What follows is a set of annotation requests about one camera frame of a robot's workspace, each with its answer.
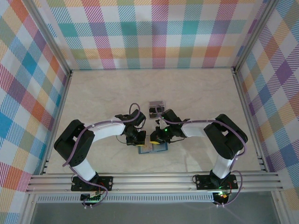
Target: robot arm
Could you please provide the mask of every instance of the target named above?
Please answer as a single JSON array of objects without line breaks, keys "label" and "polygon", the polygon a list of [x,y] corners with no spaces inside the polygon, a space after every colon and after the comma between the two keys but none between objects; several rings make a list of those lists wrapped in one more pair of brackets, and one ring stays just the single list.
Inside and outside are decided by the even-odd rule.
[{"label": "robot arm", "polygon": [[[185,119],[183,122],[188,121],[188,123],[167,123],[167,121],[182,122],[171,109],[161,115],[166,122],[162,119],[156,121],[160,126],[157,126],[156,130],[150,135],[150,142],[153,144],[171,143],[174,136],[181,138],[208,137],[218,153],[215,166],[210,172],[210,181],[215,188],[226,184],[234,159],[243,148],[243,144],[238,137],[226,127],[215,122],[207,125],[207,123],[191,123],[188,119]],[[231,127],[245,143],[248,141],[246,134],[225,114],[219,115],[215,120]]]},{"label": "robot arm", "polygon": [[[116,115],[113,121],[126,121],[138,114],[135,110],[131,115]],[[86,130],[80,138],[75,154],[69,165],[86,181],[96,179],[97,173],[89,164],[86,156],[92,143],[113,135],[126,135],[127,145],[144,145],[146,132],[140,131],[145,122],[145,116],[140,113],[137,119],[127,123],[106,123]],[[73,120],[54,143],[55,150],[67,160],[74,148],[76,138],[85,128],[79,120]]]}]

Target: beige floor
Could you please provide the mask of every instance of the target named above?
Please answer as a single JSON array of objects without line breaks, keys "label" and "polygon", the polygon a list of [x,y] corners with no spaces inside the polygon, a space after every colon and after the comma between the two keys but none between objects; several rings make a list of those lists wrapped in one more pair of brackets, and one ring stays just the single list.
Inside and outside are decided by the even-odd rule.
[{"label": "beige floor", "polygon": [[[249,150],[234,168],[259,170],[229,69],[75,71],[57,137],[73,119],[83,123],[106,120],[116,114],[127,114],[133,102],[148,117],[148,102],[153,100],[165,100],[166,108],[173,109],[181,119],[214,119],[225,113],[249,137]],[[147,134],[154,128],[154,120],[147,119]],[[87,156],[97,172],[209,171],[216,157],[212,144],[203,137],[172,143],[166,152],[138,154],[137,147],[121,144],[114,136],[95,142]],[[47,173],[70,173],[69,168],[62,168],[63,163],[53,150]]]}]

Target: cable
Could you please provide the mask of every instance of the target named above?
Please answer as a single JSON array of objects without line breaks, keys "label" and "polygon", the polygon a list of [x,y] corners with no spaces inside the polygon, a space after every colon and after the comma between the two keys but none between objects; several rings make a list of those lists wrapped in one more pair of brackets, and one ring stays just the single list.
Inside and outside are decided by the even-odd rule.
[{"label": "cable", "polygon": [[[89,126],[87,126],[86,128],[84,128],[81,132],[80,132],[80,134],[78,135],[78,137],[77,137],[77,139],[76,139],[76,142],[75,142],[75,145],[74,145],[74,148],[73,148],[73,150],[72,150],[72,152],[71,152],[71,154],[70,154],[70,156],[69,156],[69,158],[65,161],[65,163],[62,165],[63,167],[65,167],[66,165],[68,165],[69,163],[70,163],[70,161],[71,161],[71,159],[73,158],[73,156],[74,156],[74,154],[75,154],[75,151],[76,151],[76,148],[77,148],[77,146],[78,146],[78,143],[79,143],[79,141],[80,141],[80,138],[81,138],[81,136],[83,135],[83,133],[86,131],[86,130],[88,130],[89,128],[91,128],[91,127],[97,127],[97,126],[99,126],[99,125],[102,125],[102,124],[108,124],[108,123],[120,123],[120,124],[123,124],[123,123],[127,123],[127,122],[131,122],[131,121],[133,121],[133,120],[135,120],[135,119],[137,119],[138,117],[139,117],[139,115],[140,115],[140,113],[141,113],[141,111],[140,111],[140,106],[137,104],[137,103],[132,103],[131,105],[130,105],[130,109],[129,110],[131,110],[131,108],[132,108],[132,106],[133,105],[136,105],[137,107],[138,107],[138,113],[137,113],[137,115],[134,117],[134,118],[132,118],[132,119],[130,119],[130,120],[124,120],[124,121],[118,121],[118,120],[106,120],[106,121],[100,121],[100,122],[98,122],[98,123],[95,123],[95,124],[92,124],[92,125],[89,125]],[[107,197],[107,195],[108,195],[108,190],[107,190],[107,188],[105,188],[104,186],[101,186],[101,185],[99,185],[99,184],[95,184],[95,183],[91,183],[91,182],[89,182],[89,181],[86,181],[85,179],[83,179],[71,166],[70,166],[70,169],[74,172],[74,174],[77,174],[77,177],[80,179],[80,180],[82,180],[83,182],[85,182],[85,183],[87,183],[87,184],[90,184],[90,185],[93,185],[93,186],[96,186],[96,187],[99,187],[99,188],[102,188],[102,189],[104,189],[105,191],[106,191],[106,194],[105,194],[105,196],[99,201],[99,202],[97,202],[96,204],[94,204],[93,205],[93,207],[96,207],[96,206],[98,206],[106,197]],[[87,207],[87,205],[85,204],[85,201],[86,200],[84,200],[83,201],[83,205],[85,206],[85,208]]]},{"label": "cable", "polygon": [[[117,138],[117,135],[116,135],[116,139],[119,141],[119,139]],[[126,142],[122,142],[122,141],[119,141],[119,142],[122,144],[127,144]]]},{"label": "cable", "polygon": [[230,126],[224,124],[223,122],[221,121],[218,121],[218,120],[189,120],[189,121],[182,121],[182,122],[172,122],[172,121],[168,121],[168,120],[165,120],[161,114],[158,113],[158,107],[155,107],[155,110],[156,110],[156,113],[158,115],[158,117],[165,121],[166,123],[168,124],[172,124],[172,125],[179,125],[179,124],[189,124],[189,123],[218,123],[222,126],[224,126],[225,128],[227,128],[228,130],[230,130],[235,136],[237,136],[237,138],[241,141],[241,143],[243,144],[244,146],[244,151],[238,155],[235,156],[233,162],[232,162],[232,165],[230,166],[230,170],[231,168],[233,167],[234,163],[235,163],[235,160],[237,160],[241,155],[244,155],[246,152],[247,152],[247,146],[246,146],[246,143],[244,142],[243,138],[234,130],[232,129]]},{"label": "cable", "polygon": [[196,184],[196,182],[194,181],[194,177],[196,177],[196,175],[194,175],[194,176],[192,177],[192,182],[195,183],[195,184]]},{"label": "cable", "polygon": [[89,125],[89,126],[87,126],[86,128],[84,128],[84,129],[80,132],[80,134],[78,135],[77,140],[76,140],[75,145],[74,145],[74,148],[73,148],[73,150],[72,150],[72,152],[71,152],[69,158],[65,161],[65,163],[64,163],[62,166],[65,167],[66,165],[68,165],[68,164],[70,163],[71,159],[73,158],[73,156],[74,156],[74,154],[75,154],[75,151],[76,151],[76,148],[77,148],[78,143],[79,143],[79,141],[80,141],[80,138],[81,138],[81,136],[83,135],[83,133],[84,133],[87,129],[89,129],[89,128],[91,128],[91,127],[97,127],[97,126],[102,125],[102,124],[110,124],[110,123],[119,123],[119,124],[123,124],[123,123],[128,123],[128,122],[131,122],[131,121],[133,121],[133,120],[136,120],[136,119],[139,117],[141,111],[140,111],[140,106],[139,106],[137,103],[132,103],[131,106],[130,106],[130,109],[132,108],[133,105],[136,105],[136,106],[138,107],[138,113],[137,113],[137,115],[136,115],[134,118],[132,118],[132,119],[130,119],[130,120],[105,120],[105,121],[100,121],[100,122],[98,122],[98,123]]},{"label": "cable", "polygon": [[[99,188],[102,188],[102,189],[104,189],[105,190],[105,192],[106,192],[106,194],[105,194],[105,196],[99,201],[99,202],[97,202],[96,204],[94,204],[94,205],[90,205],[90,208],[92,209],[93,207],[96,207],[96,206],[98,206],[102,201],[104,201],[105,200],[105,198],[107,197],[107,195],[108,195],[108,189],[107,188],[105,188],[104,186],[102,186],[102,185],[99,185],[99,184],[96,184],[96,183],[91,183],[91,182],[89,182],[89,181],[87,181],[87,180],[84,180],[74,169],[73,169],[73,167],[70,167],[70,169],[74,172],[74,174],[76,174],[77,175],[77,177],[79,177],[79,179],[80,180],[82,180],[83,182],[85,182],[85,183],[87,183],[87,184],[90,184],[90,185],[93,185],[93,186],[96,186],[96,187],[99,187]],[[87,205],[85,204],[85,201],[86,201],[86,199],[85,200],[83,200],[83,205],[84,205],[84,207],[85,208],[87,208]]]},{"label": "cable", "polygon": [[182,141],[184,140],[185,138],[182,138],[182,139],[179,139],[179,140],[176,140],[176,141],[170,141],[170,143],[174,143],[174,142],[177,142],[177,141]]},{"label": "cable", "polygon": [[141,125],[141,127],[137,127],[136,129],[142,129],[144,124],[145,124],[145,120],[143,120],[143,124]]},{"label": "cable", "polygon": [[74,183],[74,182],[73,182],[74,175],[71,176],[71,182],[72,182],[72,183]]},{"label": "cable", "polygon": [[241,189],[242,189],[242,186],[243,186],[243,176],[242,176],[241,172],[239,170],[232,171],[232,173],[234,173],[234,172],[237,172],[240,175],[240,179],[241,179],[240,187],[239,187],[239,190],[238,190],[237,194],[235,195],[235,197],[231,201],[227,202],[224,205],[231,204],[239,196],[239,194],[241,192]]}]

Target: purple cable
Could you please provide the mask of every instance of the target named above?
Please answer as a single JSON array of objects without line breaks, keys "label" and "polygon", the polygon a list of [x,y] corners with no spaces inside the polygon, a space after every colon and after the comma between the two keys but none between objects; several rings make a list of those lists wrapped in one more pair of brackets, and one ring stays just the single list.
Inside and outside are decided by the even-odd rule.
[{"label": "purple cable", "polygon": [[242,176],[242,174],[241,174],[241,172],[239,171],[239,170],[234,170],[234,171],[232,171],[232,173],[233,172],[237,172],[239,175],[240,175],[240,179],[241,179],[241,183],[240,183],[240,187],[239,187],[239,190],[238,190],[238,192],[237,192],[237,194],[235,195],[235,197],[230,201],[230,202],[227,202],[226,204],[223,204],[223,207],[225,206],[225,205],[228,205],[228,204],[231,204],[238,196],[239,196],[239,194],[240,194],[240,192],[241,192],[241,189],[242,189],[242,186],[243,186],[243,176]]},{"label": "purple cable", "polygon": [[158,108],[157,108],[157,107],[155,107],[155,110],[156,110],[156,114],[158,115],[158,117],[159,117],[161,120],[163,120],[163,121],[165,121],[166,123],[168,123],[168,124],[179,125],[179,124],[190,124],[190,123],[212,123],[212,122],[214,122],[214,123],[218,123],[218,124],[220,124],[220,125],[226,127],[228,130],[230,130],[235,136],[237,136],[237,138],[241,141],[241,143],[242,143],[243,146],[244,146],[244,151],[243,151],[241,154],[237,155],[237,156],[234,158],[234,160],[233,160],[233,162],[232,162],[232,165],[231,165],[230,168],[229,168],[230,170],[231,170],[231,168],[233,167],[233,165],[234,165],[234,163],[235,163],[235,160],[236,160],[239,156],[245,154],[246,151],[247,151],[246,143],[244,142],[244,140],[242,139],[242,137],[241,137],[241,136],[240,136],[234,129],[232,129],[231,127],[229,127],[228,125],[224,124],[224,123],[221,122],[221,121],[218,121],[218,120],[189,120],[189,121],[182,121],[182,122],[172,122],[172,121],[165,120],[165,119],[161,116],[161,114],[159,114],[159,112],[158,112]]},{"label": "purple cable", "polygon": [[[74,154],[75,154],[75,151],[76,151],[76,148],[77,148],[77,146],[78,146],[79,140],[80,140],[81,136],[83,135],[83,133],[84,133],[87,129],[89,129],[89,128],[91,128],[91,127],[96,127],[96,126],[99,126],[99,125],[102,125],[102,124],[109,124],[109,123],[127,123],[127,122],[131,122],[131,121],[137,119],[138,116],[140,115],[140,112],[141,112],[141,111],[140,111],[140,106],[139,106],[137,103],[132,103],[132,104],[130,105],[130,111],[131,111],[131,108],[132,108],[133,105],[136,105],[136,106],[138,107],[138,113],[137,113],[137,115],[136,115],[134,118],[132,118],[132,119],[130,119],[130,120],[124,120],[124,121],[122,121],[122,120],[120,120],[120,121],[118,121],[118,120],[106,120],[106,121],[101,121],[101,122],[95,123],[95,124],[93,124],[93,125],[89,125],[89,126],[87,126],[86,128],[84,128],[84,129],[80,132],[80,134],[78,135],[78,137],[77,137],[77,140],[76,140],[75,145],[74,145],[74,148],[73,148],[73,150],[72,150],[72,152],[71,152],[71,154],[70,154],[70,157],[65,161],[65,163],[64,163],[62,166],[65,167],[66,165],[68,165],[68,164],[70,163],[72,157],[73,157]],[[107,188],[105,188],[104,186],[101,186],[101,185],[99,185],[99,184],[91,183],[91,182],[89,182],[89,181],[87,181],[87,180],[84,180],[81,176],[79,176],[79,174],[78,174],[78,173],[77,173],[71,166],[70,166],[70,169],[71,169],[75,174],[77,174],[77,176],[78,176],[78,178],[79,178],[80,180],[84,181],[84,182],[87,183],[87,184],[90,184],[90,185],[93,185],[93,186],[102,188],[102,189],[104,189],[104,190],[106,191],[105,196],[104,196],[99,202],[97,202],[96,204],[93,205],[93,207],[98,206],[98,205],[99,205],[99,204],[100,204],[100,203],[107,197],[107,195],[108,195],[108,190],[107,190]]]},{"label": "purple cable", "polygon": [[90,208],[92,208],[92,207],[96,207],[96,206],[98,206],[102,201],[104,201],[105,200],[105,198],[107,197],[107,195],[108,195],[108,189],[107,188],[105,188],[104,186],[102,186],[102,185],[99,185],[99,184],[96,184],[96,183],[91,183],[91,182],[89,182],[89,181],[87,181],[87,180],[84,180],[72,167],[70,167],[70,169],[74,172],[74,174],[76,174],[77,175],[77,177],[79,177],[79,179],[80,180],[82,180],[83,182],[85,182],[85,183],[87,183],[87,184],[90,184],[90,185],[93,185],[93,186],[96,186],[96,187],[99,187],[99,188],[102,188],[102,189],[104,189],[105,191],[106,191],[106,194],[105,194],[105,196],[99,201],[99,202],[97,202],[96,204],[94,204],[94,205],[92,205]]},{"label": "purple cable", "polygon": [[130,109],[131,109],[131,107],[133,106],[133,105],[136,105],[137,107],[138,107],[138,113],[137,113],[137,115],[133,118],[133,119],[131,119],[131,120],[105,120],[105,121],[100,121],[100,122],[98,122],[98,123],[95,123],[95,124],[93,124],[93,125],[90,125],[90,126],[87,126],[86,128],[84,128],[81,132],[80,132],[80,134],[78,135],[78,137],[77,137],[77,140],[76,140],[76,142],[75,142],[75,145],[74,145],[74,148],[73,148],[73,150],[72,150],[72,152],[71,152],[71,154],[70,154],[70,157],[65,161],[65,163],[62,165],[63,167],[65,167],[66,165],[68,165],[69,163],[70,163],[70,161],[71,161],[71,159],[73,158],[73,156],[74,156],[74,154],[75,154],[75,151],[76,151],[76,148],[77,148],[77,146],[78,146],[78,143],[79,143],[79,141],[80,141],[80,138],[82,137],[82,135],[83,135],[83,133],[87,130],[87,129],[89,129],[89,128],[91,128],[91,127],[96,127],[96,126],[99,126],[99,125],[102,125],[102,124],[110,124],[110,123],[128,123],[128,122],[131,122],[131,121],[133,121],[133,120],[135,120],[135,119],[137,119],[138,118],[138,116],[140,115],[140,106],[137,104],[137,103],[132,103],[131,104],[131,106],[130,106]]}]

